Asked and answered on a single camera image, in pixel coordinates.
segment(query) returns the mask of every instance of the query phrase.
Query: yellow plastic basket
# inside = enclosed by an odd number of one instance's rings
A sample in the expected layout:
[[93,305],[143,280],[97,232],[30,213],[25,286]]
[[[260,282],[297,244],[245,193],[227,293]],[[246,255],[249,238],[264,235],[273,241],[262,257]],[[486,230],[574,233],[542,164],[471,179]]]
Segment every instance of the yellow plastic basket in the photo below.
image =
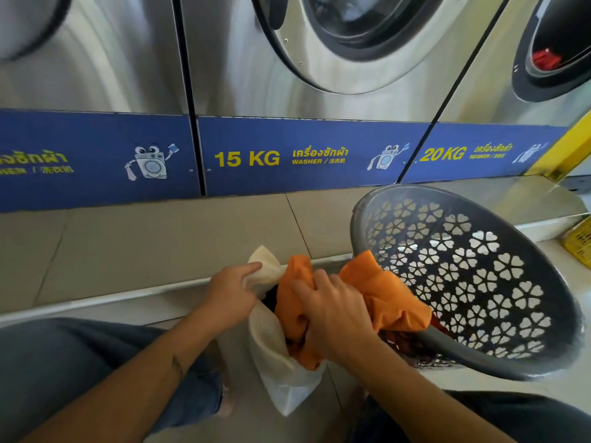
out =
[[562,245],[591,269],[591,216],[569,231],[562,239]]

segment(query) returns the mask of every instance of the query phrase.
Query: washing machine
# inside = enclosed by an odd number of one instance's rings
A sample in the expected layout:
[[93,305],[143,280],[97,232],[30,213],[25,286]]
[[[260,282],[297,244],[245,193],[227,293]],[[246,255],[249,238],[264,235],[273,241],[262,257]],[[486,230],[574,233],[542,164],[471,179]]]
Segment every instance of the washing machine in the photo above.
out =
[[207,193],[396,181],[505,3],[181,0]]
[[591,108],[590,16],[591,0],[509,0],[403,181],[532,167]]
[[0,0],[0,211],[199,196],[185,78],[173,0]]

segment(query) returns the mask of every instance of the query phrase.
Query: blue sign strip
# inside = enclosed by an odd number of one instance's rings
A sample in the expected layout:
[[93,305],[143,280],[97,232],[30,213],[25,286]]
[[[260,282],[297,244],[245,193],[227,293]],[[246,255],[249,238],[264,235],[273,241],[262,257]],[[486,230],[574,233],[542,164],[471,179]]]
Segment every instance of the blue sign strip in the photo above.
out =
[[0,111],[0,211],[200,195],[187,116]]
[[207,195],[395,183],[426,123],[199,117]]
[[566,127],[438,123],[403,183],[521,175]]

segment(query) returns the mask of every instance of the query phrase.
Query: yellow pillar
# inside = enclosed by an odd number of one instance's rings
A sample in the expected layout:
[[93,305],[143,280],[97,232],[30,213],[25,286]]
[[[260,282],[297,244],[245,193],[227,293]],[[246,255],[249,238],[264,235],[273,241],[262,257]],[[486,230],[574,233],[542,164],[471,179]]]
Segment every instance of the yellow pillar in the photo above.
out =
[[541,174],[558,182],[590,154],[591,111],[552,146],[525,175]]

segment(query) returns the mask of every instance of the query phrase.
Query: hand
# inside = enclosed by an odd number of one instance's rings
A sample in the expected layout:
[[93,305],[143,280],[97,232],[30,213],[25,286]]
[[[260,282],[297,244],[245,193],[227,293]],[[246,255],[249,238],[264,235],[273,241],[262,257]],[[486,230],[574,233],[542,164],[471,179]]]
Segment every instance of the hand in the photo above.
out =
[[214,337],[246,319],[255,307],[256,294],[242,288],[242,279],[261,267],[260,262],[232,266],[211,277],[198,311],[200,320],[207,322]]
[[379,340],[359,291],[338,275],[314,272],[316,290],[296,280],[292,289],[300,299],[310,325],[306,342],[322,356],[345,368],[364,353],[368,342]]

